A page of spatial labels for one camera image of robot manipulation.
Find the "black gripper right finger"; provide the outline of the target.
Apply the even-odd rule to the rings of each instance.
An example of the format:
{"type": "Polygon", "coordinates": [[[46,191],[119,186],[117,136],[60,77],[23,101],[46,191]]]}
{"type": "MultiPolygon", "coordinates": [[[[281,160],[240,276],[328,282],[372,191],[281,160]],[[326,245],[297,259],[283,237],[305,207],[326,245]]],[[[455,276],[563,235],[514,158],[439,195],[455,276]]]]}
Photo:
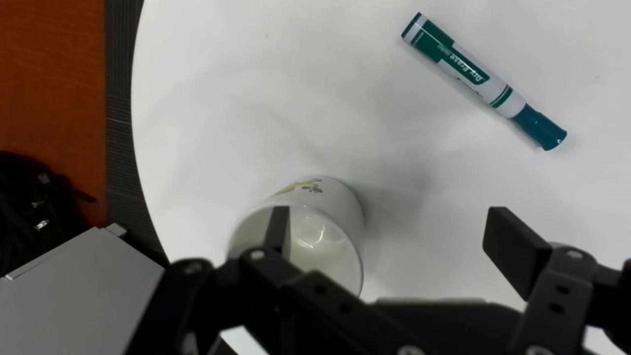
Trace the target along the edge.
{"type": "Polygon", "coordinates": [[[526,300],[549,261],[551,245],[508,207],[490,207],[482,231],[482,251],[512,290],[526,300]]]}

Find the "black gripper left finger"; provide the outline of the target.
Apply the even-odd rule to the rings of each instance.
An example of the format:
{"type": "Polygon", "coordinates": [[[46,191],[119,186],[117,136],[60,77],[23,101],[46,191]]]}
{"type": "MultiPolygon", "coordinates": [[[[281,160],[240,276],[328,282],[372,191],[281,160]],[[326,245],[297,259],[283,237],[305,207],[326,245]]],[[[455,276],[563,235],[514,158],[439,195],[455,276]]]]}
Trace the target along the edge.
{"type": "Polygon", "coordinates": [[[289,233],[289,209],[285,205],[273,207],[267,229],[263,233],[263,247],[275,255],[283,255],[289,233]]]}

